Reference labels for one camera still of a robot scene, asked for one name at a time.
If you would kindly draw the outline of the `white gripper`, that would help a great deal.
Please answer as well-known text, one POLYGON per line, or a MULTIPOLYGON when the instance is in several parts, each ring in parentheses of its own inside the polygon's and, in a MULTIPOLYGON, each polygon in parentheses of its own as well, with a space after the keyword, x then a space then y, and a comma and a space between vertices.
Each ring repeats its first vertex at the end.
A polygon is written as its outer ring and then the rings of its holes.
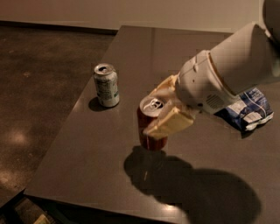
POLYGON ((215 114, 238 100, 238 95, 219 76, 206 50, 188 60, 178 76, 167 77, 149 93, 149 96, 166 100, 176 95, 187 106, 179 101, 168 101, 158 118, 144 129, 146 136, 156 140, 168 137, 193 124, 193 109, 215 114))

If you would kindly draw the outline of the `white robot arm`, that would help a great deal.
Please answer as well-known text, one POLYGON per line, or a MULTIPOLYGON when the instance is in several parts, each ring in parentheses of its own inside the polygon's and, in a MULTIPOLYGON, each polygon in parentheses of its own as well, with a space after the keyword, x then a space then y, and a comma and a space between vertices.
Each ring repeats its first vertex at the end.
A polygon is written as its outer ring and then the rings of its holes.
POLYGON ((264 0, 263 26, 251 23, 188 60, 150 94, 167 101, 143 133, 160 139, 193 124, 200 111, 214 114, 260 84, 279 81, 280 0, 264 0))

